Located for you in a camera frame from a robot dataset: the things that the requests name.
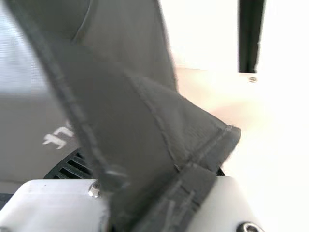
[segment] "dark gray fabric strap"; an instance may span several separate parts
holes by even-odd
[[[119,1],[108,1],[108,4],[113,2],[120,4]],[[157,73],[158,79],[156,75],[148,77],[148,71],[139,68],[141,57],[134,56],[134,52],[143,47],[135,46],[136,50],[130,50],[131,56],[127,58],[132,59],[130,62],[134,66],[128,67],[127,63],[115,59],[119,57],[117,54],[105,57],[93,49],[71,44],[70,39],[58,33],[42,30],[14,0],[7,0],[7,3],[42,63],[102,191],[112,195],[110,223],[116,231],[130,231],[161,199],[178,171],[187,170],[188,162],[200,164],[181,175],[181,186],[189,195],[184,197],[188,201],[181,200],[184,207],[180,208],[188,207],[188,211],[180,214],[185,216],[177,213],[175,223],[165,226],[181,231],[179,225],[187,225],[193,215],[193,203],[201,203],[212,186],[209,176],[214,174],[210,175],[206,169],[214,172],[218,169],[239,140],[240,130],[227,126],[183,98],[173,87],[163,84],[166,77],[163,73],[172,69],[169,65],[157,66],[162,71],[162,76]],[[151,11],[152,7],[145,6],[145,10]],[[133,11],[130,7],[121,9],[122,12],[125,9]],[[122,20],[132,19],[133,14],[128,15]],[[146,17],[145,12],[140,13],[140,17],[140,20]],[[120,40],[122,32],[118,33],[111,33],[112,39]],[[135,38],[135,30],[126,30],[126,33],[132,33]],[[152,43],[148,41],[151,36],[144,38],[145,43]],[[157,54],[158,59],[164,59],[164,54],[168,56],[166,47],[161,46],[165,52]],[[115,47],[109,53],[118,51]],[[148,53],[140,51],[140,54],[147,60],[148,67],[155,63],[152,58],[147,59]],[[172,217],[174,212],[182,212],[168,207]]]
[[[133,231],[184,232],[215,179],[214,173],[189,163]]]

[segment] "white surface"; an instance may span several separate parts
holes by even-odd
[[[240,184],[265,231],[303,231],[309,216],[309,85],[298,76],[260,74],[250,83],[252,75],[244,73],[177,74],[186,98],[242,129],[223,171]]]
[[[237,0],[160,0],[176,65],[238,70]]]
[[[0,211],[0,226],[12,232],[98,232],[107,208],[100,199],[88,195],[93,182],[29,181]],[[230,177],[218,177],[186,231],[233,232],[245,221],[260,225],[236,182]]]
[[[0,211],[12,232],[98,232],[107,208],[88,195],[94,180],[32,180]]]
[[[187,232],[236,232],[243,222],[262,227],[231,177],[218,177]]]

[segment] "gray panel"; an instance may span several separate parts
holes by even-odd
[[[47,134],[66,125],[66,118],[2,0],[0,15],[0,181],[25,182],[43,178],[78,145],[64,133],[57,135],[66,142],[62,149],[43,145]],[[7,191],[0,186],[0,193]]]

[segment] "screw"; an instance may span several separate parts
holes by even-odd
[[[237,227],[236,232],[264,232],[264,231],[261,229],[261,227],[252,222],[245,222]]]
[[[100,197],[100,184],[97,180],[93,182],[92,185],[90,186],[88,194],[90,197],[94,198]]]
[[[0,232],[10,232],[10,229],[7,227],[0,226]]]
[[[254,76],[249,77],[248,80],[249,80],[250,82],[253,82],[253,83],[254,83],[254,82],[257,82],[257,78],[254,77]]]

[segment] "stitching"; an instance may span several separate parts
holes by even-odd
[[[131,75],[128,75],[128,79],[129,79],[129,83],[131,84],[132,88],[136,91],[136,93],[140,96],[140,99],[145,103],[145,105],[148,107],[148,109],[151,112],[151,115],[154,117],[157,126],[161,132],[163,141],[167,147],[167,150],[169,152],[170,157],[172,158],[172,160],[174,161],[174,163],[177,165],[177,159],[174,156],[172,150],[171,150],[171,145],[168,139],[168,135],[166,133],[165,127],[164,127],[164,123],[163,120],[161,119],[160,115],[157,113],[156,108],[154,107],[154,104],[151,102],[151,98],[148,96],[147,91],[145,91],[144,86],[141,83],[141,79],[142,78],[136,78],[137,83],[134,82],[134,80],[132,80]]]
[[[191,156],[192,159],[196,160],[197,163],[199,163],[205,156],[207,156],[213,150],[213,148],[218,144],[218,142],[220,140],[222,140],[225,137],[225,135],[228,132],[231,132],[232,128],[233,128],[233,126],[227,125],[225,127],[225,129],[223,130],[223,132],[214,141],[212,141],[210,144],[209,143],[205,143],[200,148],[198,148],[194,152],[195,154],[200,153],[202,150],[203,150],[203,152],[197,158],[195,158],[194,155],[192,155]]]

